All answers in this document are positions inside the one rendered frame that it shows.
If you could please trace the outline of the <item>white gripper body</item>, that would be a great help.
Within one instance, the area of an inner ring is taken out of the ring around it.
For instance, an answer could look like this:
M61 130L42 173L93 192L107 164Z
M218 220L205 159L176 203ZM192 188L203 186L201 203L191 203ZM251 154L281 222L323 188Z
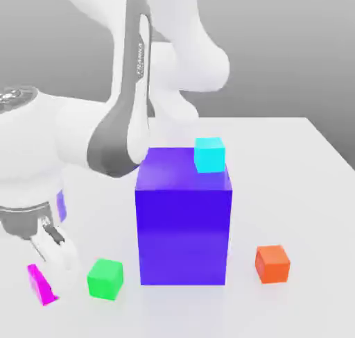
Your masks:
M67 293L75 285L80 273L78 251L62 228L55 228L54 236L38 228L31 244L42 258L41 272L53 293Z

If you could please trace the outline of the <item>small magenta cube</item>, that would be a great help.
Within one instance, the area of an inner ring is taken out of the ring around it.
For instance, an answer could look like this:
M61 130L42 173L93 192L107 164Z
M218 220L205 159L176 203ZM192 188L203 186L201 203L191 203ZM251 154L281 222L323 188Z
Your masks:
M28 265L27 272L31 288L42 306L46 306L59 299L59 297L53 293L50 284L37 268L36 264Z

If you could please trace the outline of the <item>small green cube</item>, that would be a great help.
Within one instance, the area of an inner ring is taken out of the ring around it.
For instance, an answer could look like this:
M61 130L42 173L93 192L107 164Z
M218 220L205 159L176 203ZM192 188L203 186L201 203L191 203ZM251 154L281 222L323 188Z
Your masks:
M123 264L99 258L87 274L89 295L115 301L123 285Z

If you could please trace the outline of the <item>small cyan cube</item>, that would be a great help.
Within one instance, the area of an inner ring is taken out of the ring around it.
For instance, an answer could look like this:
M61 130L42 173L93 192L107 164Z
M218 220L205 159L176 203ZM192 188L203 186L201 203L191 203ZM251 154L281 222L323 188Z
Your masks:
M193 152L198 173L225 171L225 145L220 137L196 138Z

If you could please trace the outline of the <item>small orange cube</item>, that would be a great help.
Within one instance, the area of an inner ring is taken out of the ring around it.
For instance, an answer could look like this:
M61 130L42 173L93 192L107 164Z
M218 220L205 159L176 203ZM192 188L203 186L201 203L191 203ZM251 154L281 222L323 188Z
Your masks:
M255 269L263 284L288 281L291 267L284 247L281 245L258 246L255 256Z

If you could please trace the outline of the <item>large blue box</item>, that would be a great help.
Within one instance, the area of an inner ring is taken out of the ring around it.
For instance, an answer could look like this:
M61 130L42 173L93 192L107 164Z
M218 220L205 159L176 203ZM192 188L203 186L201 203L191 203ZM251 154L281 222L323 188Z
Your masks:
M151 148L139 167L135 208L142 285L222 286L232 184L200 174L192 148Z

